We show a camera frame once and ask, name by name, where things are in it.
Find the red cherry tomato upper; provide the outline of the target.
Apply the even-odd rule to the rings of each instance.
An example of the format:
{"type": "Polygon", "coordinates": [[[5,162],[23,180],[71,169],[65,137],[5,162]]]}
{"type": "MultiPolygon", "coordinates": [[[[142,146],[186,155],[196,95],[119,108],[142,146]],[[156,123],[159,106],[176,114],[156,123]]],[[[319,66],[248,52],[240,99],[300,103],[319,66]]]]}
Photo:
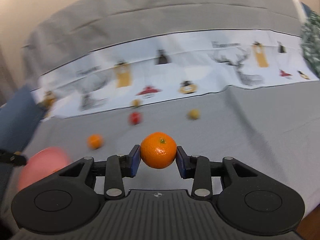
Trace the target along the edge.
{"type": "Polygon", "coordinates": [[[129,114],[129,123],[131,125],[140,124],[143,120],[143,115],[140,112],[132,112],[129,114]]]}

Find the green patterned cushion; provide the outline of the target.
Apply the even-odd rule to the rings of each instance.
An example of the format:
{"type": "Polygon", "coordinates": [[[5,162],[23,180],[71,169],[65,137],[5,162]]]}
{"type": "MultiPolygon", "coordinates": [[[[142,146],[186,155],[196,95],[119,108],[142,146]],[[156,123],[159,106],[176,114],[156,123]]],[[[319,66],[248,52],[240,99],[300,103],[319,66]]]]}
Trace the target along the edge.
{"type": "Polygon", "coordinates": [[[306,22],[301,28],[301,48],[303,56],[308,61],[311,70],[319,78],[320,63],[320,38],[319,38],[319,15],[311,11],[306,22]]]}

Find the pink round plate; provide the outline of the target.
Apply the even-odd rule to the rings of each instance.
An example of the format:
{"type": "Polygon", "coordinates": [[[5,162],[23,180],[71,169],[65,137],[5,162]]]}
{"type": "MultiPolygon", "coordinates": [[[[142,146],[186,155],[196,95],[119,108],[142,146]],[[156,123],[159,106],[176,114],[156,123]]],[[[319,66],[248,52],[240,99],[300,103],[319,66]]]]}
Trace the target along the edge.
{"type": "Polygon", "coordinates": [[[59,147],[48,147],[32,156],[22,168],[17,182],[21,191],[31,184],[57,172],[71,163],[67,153],[59,147]]]}

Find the orange mandarin upper cluster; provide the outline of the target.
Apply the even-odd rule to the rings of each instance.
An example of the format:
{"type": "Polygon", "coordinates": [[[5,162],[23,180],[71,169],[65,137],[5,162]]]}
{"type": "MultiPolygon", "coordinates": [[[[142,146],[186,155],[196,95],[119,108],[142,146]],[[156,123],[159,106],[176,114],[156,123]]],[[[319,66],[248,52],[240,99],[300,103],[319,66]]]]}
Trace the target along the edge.
{"type": "Polygon", "coordinates": [[[92,150],[101,148],[103,144],[104,139],[100,134],[92,134],[87,138],[87,145],[92,150]]]}

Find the white printed cloth strip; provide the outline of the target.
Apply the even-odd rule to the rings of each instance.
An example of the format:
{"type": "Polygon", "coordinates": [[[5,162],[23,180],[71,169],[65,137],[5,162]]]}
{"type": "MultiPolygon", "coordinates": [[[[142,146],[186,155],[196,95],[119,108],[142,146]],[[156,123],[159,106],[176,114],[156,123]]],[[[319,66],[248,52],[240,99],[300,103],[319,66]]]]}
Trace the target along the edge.
{"type": "Polygon", "coordinates": [[[98,49],[45,71],[33,91],[49,116],[68,118],[142,104],[315,81],[298,36],[271,30],[173,33],[98,49]]]}

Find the yellow-green fruit near strip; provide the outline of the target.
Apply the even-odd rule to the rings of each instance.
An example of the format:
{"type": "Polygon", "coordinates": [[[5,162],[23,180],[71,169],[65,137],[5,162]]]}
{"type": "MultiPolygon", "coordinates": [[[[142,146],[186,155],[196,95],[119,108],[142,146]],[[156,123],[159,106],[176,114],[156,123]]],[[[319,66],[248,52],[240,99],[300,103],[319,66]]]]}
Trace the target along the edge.
{"type": "Polygon", "coordinates": [[[132,102],[131,102],[131,105],[135,108],[138,108],[140,105],[142,104],[142,101],[140,99],[134,99],[132,102]]]}

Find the small orange mandarin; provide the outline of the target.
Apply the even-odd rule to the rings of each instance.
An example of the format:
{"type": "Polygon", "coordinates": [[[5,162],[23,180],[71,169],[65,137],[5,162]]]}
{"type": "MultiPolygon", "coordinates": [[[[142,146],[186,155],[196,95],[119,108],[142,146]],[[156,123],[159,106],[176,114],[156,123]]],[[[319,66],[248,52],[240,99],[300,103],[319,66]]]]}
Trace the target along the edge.
{"type": "Polygon", "coordinates": [[[140,145],[140,157],[155,169],[170,166],[176,158],[177,145],[174,139],[163,132],[148,135],[140,145]]]}

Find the grey sofa cover cloth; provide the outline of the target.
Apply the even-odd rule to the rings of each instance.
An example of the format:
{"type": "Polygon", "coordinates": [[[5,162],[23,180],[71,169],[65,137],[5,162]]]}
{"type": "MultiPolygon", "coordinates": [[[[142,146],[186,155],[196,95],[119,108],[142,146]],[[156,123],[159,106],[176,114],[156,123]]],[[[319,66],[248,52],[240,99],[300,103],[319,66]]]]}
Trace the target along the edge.
{"type": "MultiPolygon", "coordinates": [[[[1,5],[2,52],[32,95],[47,70],[88,53],[155,36],[208,30],[271,30],[298,36],[307,7],[300,0],[20,0],[1,5]]],[[[59,147],[71,162],[127,154],[151,133],[163,132],[188,154],[220,161],[232,156],[297,191],[310,213],[319,205],[319,78],[78,115],[49,116],[46,109],[23,153],[30,159],[59,147]],[[190,120],[188,112],[201,116],[190,120]],[[129,114],[143,120],[131,125],[129,114]],[[101,148],[87,138],[100,134],[101,148]]]]}

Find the yellow-green fruit right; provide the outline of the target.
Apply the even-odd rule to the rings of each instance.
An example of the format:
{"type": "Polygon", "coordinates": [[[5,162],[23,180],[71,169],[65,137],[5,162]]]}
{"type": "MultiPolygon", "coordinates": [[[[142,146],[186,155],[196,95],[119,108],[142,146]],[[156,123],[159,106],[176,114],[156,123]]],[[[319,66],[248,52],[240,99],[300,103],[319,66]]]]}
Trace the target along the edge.
{"type": "Polygon", "coordinates": [[[200,113],[200,110],[199,109],[191,109],[189,112],[188,112],[188,118],[190,120],[197,120],[199,119],[201,116],[201,113],[200,113]]]}

